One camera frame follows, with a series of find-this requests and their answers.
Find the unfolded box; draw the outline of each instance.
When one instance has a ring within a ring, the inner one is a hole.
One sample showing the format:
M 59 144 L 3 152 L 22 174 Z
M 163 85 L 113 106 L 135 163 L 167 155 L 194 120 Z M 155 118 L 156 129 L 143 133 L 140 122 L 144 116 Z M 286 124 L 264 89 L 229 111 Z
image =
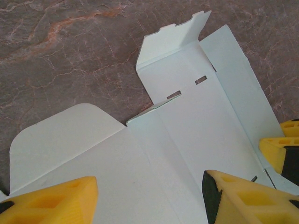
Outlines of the unfolded box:
M 80 104 L 19 133 L 10 149 L 11 196 L 94 175 L 95 224 L 175 224 L 207 223 L 206 169 L 257 176 L 299 195 L 258 150 L 260 138 L 283 132 L 230 29 L 198 41 L 209 15 L 144 38 L 136 70 L 155 105 L 128 127 Z

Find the brown marble countertop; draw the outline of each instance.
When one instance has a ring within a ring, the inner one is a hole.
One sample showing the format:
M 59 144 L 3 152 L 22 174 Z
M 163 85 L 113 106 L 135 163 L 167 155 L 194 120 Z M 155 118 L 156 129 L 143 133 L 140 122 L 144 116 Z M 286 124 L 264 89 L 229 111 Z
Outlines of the brown marble countertop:
M 4 0 L 0 3 L 0 185 L 24 128 L 75 104 L 120 122 L 152 105 L 136 72 L 142 39 L 212 10 L 228 24 L 280 122 L 299 117 L 297 0 Z

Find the yellow plastic block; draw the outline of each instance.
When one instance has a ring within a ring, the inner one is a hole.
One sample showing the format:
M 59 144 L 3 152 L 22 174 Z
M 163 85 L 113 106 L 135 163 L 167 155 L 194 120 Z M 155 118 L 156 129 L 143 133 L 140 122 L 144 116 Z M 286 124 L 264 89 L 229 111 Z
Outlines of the yellow plastic block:
M 209 224 L 298 224 L 299 196 L 216 170 L 202 182 Z
M 299 137 L 299 119 L 289 120 L 280 126 L 286 137 Z
M 261 139 L 259 148 L 277 173 L 299 186 L 299 137 Z
M 9 198 L 1 224 L 91 224 L 98 200 L 96 178 L 87 176 Z

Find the cardboard flap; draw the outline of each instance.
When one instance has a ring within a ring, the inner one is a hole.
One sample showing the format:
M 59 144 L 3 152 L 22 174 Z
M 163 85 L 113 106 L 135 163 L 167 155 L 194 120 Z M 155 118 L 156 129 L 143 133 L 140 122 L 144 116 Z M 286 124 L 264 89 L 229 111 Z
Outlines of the cardboard flap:
M 217 77 L 264 168 L 270 165 L 261 155 L 261 138 L 284 136 L 279 122 L 237 40 L 227 25 L 200 45 L 216 69 Z
M 10 192 L 73 159 L 125 126 L 91 104 L 79 104 L 20 132 L 10 147 Z
M 158 32 L 145 36 L 137 59 L 136 69 L 166 57 L 182 46 L 198 40 L 211 11 L 195 13 L 192 18 L 180 25 L 171 24 Z

